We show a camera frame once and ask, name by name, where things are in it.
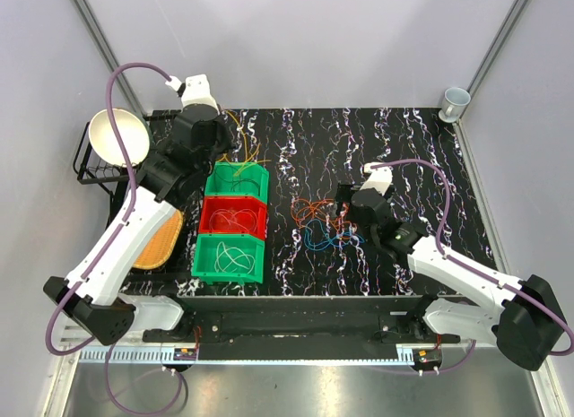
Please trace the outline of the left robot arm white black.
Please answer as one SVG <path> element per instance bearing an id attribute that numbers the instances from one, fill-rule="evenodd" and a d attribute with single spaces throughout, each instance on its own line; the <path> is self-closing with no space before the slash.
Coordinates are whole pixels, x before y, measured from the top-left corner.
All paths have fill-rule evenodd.
<path id="1" fill-rule="evenodd" d="M 155 233 L 205 185 L 217 158 L 230 148 L 220 110 L 184 107 L 170 136 L 141 163 L 127 200 L 88 256 L 66 277 L 47 279 L 43 291 L 57 312 L 103 345 L 130 331 L 153 329 L 185 341 L 194 320 L 179 303 L 167 296 L 130 297 L 120 289 Z"/>

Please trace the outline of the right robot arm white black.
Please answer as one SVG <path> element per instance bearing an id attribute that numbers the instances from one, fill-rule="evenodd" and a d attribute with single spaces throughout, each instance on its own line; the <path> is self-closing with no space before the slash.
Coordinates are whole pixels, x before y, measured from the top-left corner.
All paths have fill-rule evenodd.
<path id="1" fill-rule="evenodd" d="M 335 201 L 360 235 L 393 263 L 440 282 L 466 304 L 428 297 L 407 319 L 408 334 L 427 342 L 452 334 L 496 346 L 511 362 L 539 370 L 566 331 L 566 318 L 551 285 L 537 275 L 523 280 L 481 265 L 392 214 L 390 195 L 375 187 L 340 184 Z"/>

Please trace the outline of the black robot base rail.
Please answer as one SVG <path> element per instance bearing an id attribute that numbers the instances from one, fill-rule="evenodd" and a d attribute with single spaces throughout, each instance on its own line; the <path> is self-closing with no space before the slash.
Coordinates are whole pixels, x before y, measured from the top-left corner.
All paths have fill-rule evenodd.
<path id="1" fill-rule="evenodd" d="M 287 364 L 382 361 L 396 346 L 458 344 L 422 322 L 428 296 L 184 298 L 172 331 L 147 330 L 147 343 L 199 341 L 199 360 Z"/>

